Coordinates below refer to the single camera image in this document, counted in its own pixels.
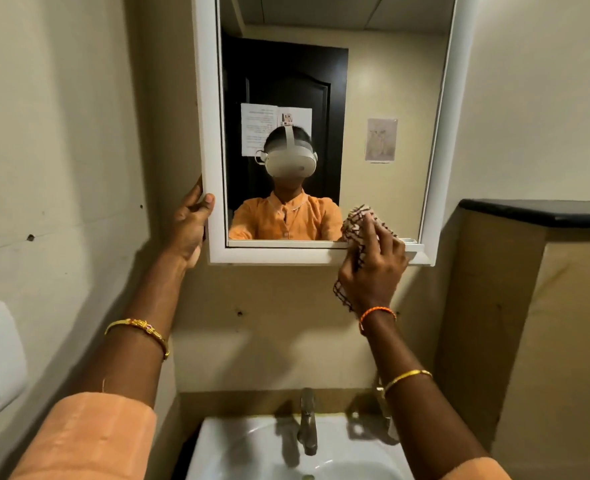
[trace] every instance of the mirror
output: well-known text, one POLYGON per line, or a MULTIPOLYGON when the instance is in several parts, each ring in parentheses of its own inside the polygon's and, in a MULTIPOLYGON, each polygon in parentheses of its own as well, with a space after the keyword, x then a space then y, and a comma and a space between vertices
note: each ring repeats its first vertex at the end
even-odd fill
POLYGON ((455 0, 220 0, 229 247, 417 242, 455 0))

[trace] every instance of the shirt collar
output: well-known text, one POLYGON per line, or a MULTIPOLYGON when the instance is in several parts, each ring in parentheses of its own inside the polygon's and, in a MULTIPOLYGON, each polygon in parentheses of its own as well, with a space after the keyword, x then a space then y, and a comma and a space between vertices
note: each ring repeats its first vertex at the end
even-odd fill
POLYGON ((293 200, 282 204, 282 201, 277 198, 275 192, 271 192, 271 195, 268 197, 268 201, 277 210, 281 210, 283 207, 285 207, 286 210, 297 210, 299 207, 301 207, 307 197, 308 195, 306 195, 306 192, 302 191, 302 193, 296 196, 293 200))

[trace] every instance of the hand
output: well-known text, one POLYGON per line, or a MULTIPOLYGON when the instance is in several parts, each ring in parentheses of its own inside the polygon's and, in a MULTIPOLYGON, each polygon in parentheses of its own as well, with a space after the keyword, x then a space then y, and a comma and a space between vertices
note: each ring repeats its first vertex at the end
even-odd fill
POLYGON ((206 194, 202 201, 202 177, 182 200, 182 206, 173 217, 173 230, 168 251, 186 261, 186 269, 195 267, 202 252, 204 226, 215 207, 215 196, 206 194))
POLYGON ((364 217, 361 231, 366 246, 364 265, 355 272, 359 250, 353 246, 339 270, 339 282, 358 316, 374 306, 390 307, 409 261, 403 241, 376 223, 371 214, 364 217))

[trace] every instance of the neck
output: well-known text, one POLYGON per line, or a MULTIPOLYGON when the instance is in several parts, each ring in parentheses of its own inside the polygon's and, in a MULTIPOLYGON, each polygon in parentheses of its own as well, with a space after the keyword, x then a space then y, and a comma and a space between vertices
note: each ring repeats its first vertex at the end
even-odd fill
POLYGON ((275 188, 273 193, 275 193, 275 197, 277 197, 280 202, 286 203, 293 200, 297 197, 300 193, 302 193, 304 189, 302 187, 298 187, 294 190, 291 189, 282 189, 282 188, 275 188))

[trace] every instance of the black countertop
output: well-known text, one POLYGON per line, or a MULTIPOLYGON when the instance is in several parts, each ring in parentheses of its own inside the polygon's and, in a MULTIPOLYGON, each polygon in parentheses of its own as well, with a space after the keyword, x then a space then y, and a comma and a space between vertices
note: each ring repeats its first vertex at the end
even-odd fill
POLYGON ((590 228, 590 201, 464 199, 459 207, 545 227, 590 228))

